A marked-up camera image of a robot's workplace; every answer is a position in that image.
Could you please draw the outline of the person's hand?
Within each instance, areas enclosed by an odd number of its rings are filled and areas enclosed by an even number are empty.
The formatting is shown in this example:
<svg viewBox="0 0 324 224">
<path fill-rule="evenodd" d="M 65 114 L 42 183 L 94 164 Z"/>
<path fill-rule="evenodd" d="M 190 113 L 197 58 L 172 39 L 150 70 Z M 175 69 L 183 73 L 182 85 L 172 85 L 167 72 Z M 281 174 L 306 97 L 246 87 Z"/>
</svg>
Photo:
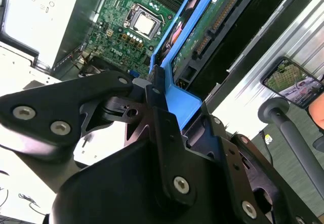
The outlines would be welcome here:
<svg viewBox="0 0 324 224">
<path fill-rule="evenodd" d="M 308 107 L 309 116 L 312 118 L 316 126 L 318 126 L 321 133 L 323 133 L 323 119 L 324 119 L 324 95 L 321 94 Z"/>
</svg>

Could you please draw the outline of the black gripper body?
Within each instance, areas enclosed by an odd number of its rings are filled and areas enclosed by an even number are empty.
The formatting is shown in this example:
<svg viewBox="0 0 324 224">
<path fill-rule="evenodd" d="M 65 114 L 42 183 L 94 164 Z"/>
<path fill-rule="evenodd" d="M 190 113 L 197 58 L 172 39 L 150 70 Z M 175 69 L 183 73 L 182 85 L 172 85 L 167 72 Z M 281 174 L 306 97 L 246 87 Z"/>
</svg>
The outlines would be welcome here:
<svg viewBox="0 0 324 224">
<path fill-rule="evenodd" d="M 50 223 L 242 223 L 231 204 L 220 166 L 183 150 L 175 165 L 196 197 L 192 206 L 161 189 L 156 153 L 140 141 L 70 177 L 60 188 Z"/>
</svg>

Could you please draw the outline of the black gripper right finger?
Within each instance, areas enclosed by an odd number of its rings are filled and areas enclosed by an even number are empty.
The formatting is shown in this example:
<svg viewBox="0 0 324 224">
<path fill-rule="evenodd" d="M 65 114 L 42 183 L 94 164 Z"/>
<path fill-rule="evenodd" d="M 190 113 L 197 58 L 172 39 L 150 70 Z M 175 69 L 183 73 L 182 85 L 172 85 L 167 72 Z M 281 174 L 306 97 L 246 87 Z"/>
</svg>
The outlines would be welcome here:
<svg viewBox="0 0 324 224">
<path fill-rule="evenodd" d="M 221 168 L 226 197 L 218 197 L 227 223 L 317 223 L 318 219 L 245 136 L 229 137 L 224 124 L 202 104 L 185 127 L 190 150 Z"/>
</svg>

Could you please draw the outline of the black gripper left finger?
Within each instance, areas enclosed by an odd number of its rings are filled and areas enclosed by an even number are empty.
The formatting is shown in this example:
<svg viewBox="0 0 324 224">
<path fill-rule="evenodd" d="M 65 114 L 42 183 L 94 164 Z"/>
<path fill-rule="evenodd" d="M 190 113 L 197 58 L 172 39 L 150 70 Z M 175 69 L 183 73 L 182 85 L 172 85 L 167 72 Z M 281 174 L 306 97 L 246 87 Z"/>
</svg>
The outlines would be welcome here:
<svg viewBox="0 0 324 224">
<path fill-rule="evenodd" d="M 54 161 L 70 152 L 85 134 L 109 121 L 127 124 L 129 145 L 145 141 L 156 153 L 164 195 L 192 206 L 195 192 L 175 165 L 185 150 L 177 119 L 168 111 L 161 84 L 134 85 L 123 74 L 108 71 L 80 79 L 28 89 L 1 97 L 1 125 L 24 139 L 11 150 Z"/>
</svg>

